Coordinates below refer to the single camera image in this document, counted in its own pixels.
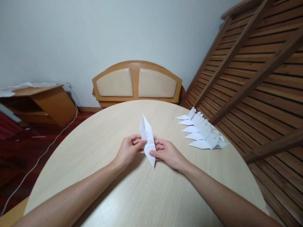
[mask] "forearm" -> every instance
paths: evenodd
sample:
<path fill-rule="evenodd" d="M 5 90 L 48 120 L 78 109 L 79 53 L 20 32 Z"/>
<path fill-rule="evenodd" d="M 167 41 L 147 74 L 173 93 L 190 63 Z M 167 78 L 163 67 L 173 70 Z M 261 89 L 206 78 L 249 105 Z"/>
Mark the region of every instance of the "forearm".
<path fill-rule="evenodd" d="M 188 162 L 180 170 L 225 226 L 279 226 L 243 197 Z"/>
<path fill-rule="evenodd" d="M 72 226 L 123 169 L 111 162 L 51 197 L 24 216 L 19 226 Z"/>

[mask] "oval table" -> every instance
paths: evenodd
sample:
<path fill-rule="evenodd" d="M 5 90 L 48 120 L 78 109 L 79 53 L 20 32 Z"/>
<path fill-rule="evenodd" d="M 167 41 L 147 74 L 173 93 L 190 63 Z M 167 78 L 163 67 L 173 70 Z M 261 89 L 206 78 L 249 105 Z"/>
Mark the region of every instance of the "oval table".
<path fill-rule="evenodd" d="M 171 141 L 200 169 L 268 214 L 261 191 L 233 145 L 198 149 L 184 138 L 178 116 L 189 110 L 168 102 L 137 100 L 106 108 L 75 128 L 54 151 L 29 197 L 25 214 L 61 190 L 104 167 L 123 138 L 140 134 L 144 114 L 155 139 Z M 144 153 L 104 191 L 76 226 L 222 226 L 194 186 L 164 162 L 155 169 Z"/>

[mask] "left hand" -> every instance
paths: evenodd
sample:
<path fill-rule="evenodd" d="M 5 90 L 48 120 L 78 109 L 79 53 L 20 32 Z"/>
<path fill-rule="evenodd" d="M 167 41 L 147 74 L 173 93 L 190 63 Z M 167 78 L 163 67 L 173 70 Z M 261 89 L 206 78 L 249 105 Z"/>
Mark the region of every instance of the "left hand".
<path fill-rule="evenodd" d="M 141 135 L 132 135 L 124 138 L 113 162 L 125 169 L 133 161 L 136 153 L 143 151 L 146 143 L 146 140 L 141 140 Z"/>

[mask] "white wall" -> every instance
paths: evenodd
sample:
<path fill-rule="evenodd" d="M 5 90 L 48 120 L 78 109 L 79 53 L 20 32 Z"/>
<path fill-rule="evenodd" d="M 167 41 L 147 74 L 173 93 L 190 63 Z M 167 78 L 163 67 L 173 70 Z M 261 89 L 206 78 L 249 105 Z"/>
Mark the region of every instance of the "white wall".
<path fill-rule="evenodd" d="M 71 82 L 98 107 L 92 78 L 126 60 L 159 64 L 188 88 L 240 0 L 0 0 L 0 87 Z"/>

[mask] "wooden slat wall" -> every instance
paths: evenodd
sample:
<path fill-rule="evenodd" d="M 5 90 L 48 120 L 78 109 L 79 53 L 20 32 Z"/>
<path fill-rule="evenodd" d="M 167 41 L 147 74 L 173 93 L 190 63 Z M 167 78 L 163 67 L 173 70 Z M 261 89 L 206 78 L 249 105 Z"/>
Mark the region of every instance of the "wooden slat wall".
<path fill-rule="evenodd" d="M 196 84 L 181 103 L 191 109 L 258 6 L 232 18 L 210 53 Z M 303 26 L 303 0 L 280 0 L 268 11 L 228 68 L 196 104 L 208 120 Z M 303 48 L 297 49 L 253 92 L 216 124 L 242 156 L 303 128 Z M 296 147 L 249 165 L 264 198 L 283 226 L 303 225 L 303 148 Z"/>

